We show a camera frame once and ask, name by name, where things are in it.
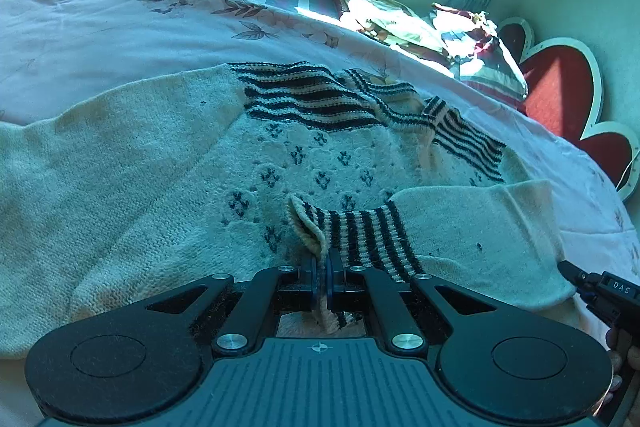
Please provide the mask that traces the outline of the cream knitted striped sweater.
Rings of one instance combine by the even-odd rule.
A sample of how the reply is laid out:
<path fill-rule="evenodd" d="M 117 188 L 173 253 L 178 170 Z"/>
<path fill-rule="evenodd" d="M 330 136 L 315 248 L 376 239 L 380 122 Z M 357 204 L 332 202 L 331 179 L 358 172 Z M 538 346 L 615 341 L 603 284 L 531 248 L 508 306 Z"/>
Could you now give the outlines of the cream knitted striped sweater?
<path fill-rule="evenodd" d="M 1 128 L 1 353 L 206 275 L 337 251 L 576 323 L 551 188 L 436 95 L 235 63 Z"/>

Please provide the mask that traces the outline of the red heart-shaped headboard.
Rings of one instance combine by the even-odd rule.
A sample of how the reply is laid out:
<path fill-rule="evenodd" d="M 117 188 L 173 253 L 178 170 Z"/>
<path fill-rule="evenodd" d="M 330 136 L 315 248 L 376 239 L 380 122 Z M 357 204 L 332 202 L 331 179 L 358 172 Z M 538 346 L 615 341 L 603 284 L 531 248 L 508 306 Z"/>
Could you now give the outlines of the red heart-shaped headboard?
<path fill-rule="evenodd" d="M 522 112 L 587 153 L 627 200 L 639 183 L 639 138 L 626 124 L 601 118 L 604 84 L 590 47 L 570 37 L 536 42 L 521 17 L 501 22 L 498 36 L 527 82 Z"/>

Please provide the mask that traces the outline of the striped pillow with pillowcase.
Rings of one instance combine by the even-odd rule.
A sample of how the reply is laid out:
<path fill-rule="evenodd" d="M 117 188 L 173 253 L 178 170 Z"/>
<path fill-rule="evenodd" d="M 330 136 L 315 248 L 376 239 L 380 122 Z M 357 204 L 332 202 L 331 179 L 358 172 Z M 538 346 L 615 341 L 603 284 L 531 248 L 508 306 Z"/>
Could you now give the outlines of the striped pillow with pillowcase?
<path fill-rule="evenodd" d="M 528 84 L 509 49 L 498 37 L 472 57 L 459 58 L 454 78 L 494 100 L 520 109 L 528 95 Z"/>

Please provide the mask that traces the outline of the crumpled colourful blanket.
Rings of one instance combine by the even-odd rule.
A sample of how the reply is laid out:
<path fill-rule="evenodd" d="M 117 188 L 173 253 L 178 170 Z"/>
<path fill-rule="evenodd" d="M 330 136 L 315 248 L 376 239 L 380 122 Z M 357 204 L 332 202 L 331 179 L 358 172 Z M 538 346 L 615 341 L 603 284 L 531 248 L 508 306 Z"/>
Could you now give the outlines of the crumpled colourful blanket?
<path fill-rule="evenodd" d="M 343 25 L 422 61 L 450 67 L 500 49 L 496 25 L 483 12 L 434 3 L 420 17 L 396 0 L 333 1 Z"/>

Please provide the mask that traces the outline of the pink floral bed quilt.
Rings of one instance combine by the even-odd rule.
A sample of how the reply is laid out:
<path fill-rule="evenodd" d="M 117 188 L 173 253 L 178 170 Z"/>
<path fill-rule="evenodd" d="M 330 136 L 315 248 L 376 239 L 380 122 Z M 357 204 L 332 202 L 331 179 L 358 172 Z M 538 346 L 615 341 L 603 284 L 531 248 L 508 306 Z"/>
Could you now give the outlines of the pink floral bed quilt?
<path fill-rule="evenodd" d="M 357 69 L 436 95 L 548 182 L 568 260 L 639 277 L 639 239 L 615 187 L 584 152 L 516 110 L 363 35 L 248 0 L 1 0 L 1 128 L 56 118 L 126 84 L 224 64 Z M 576 323 L 604 333 L 574 299 Z"/>

